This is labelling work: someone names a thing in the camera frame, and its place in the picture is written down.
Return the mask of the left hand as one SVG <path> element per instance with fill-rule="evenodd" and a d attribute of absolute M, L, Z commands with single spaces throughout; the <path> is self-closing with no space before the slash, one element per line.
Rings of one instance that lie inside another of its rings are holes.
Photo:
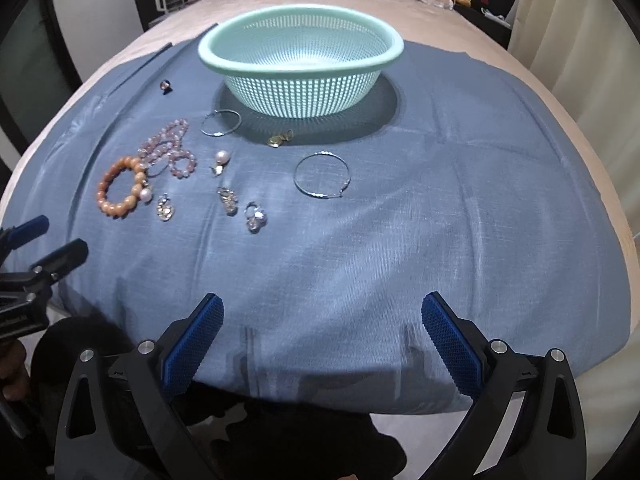
<path fill-rule="evenodd" d="M 1 393 L 8 401 L 22 400 L 28 391 L 26 350 L 21 341 L 2 342 L 0 351 Z"/>

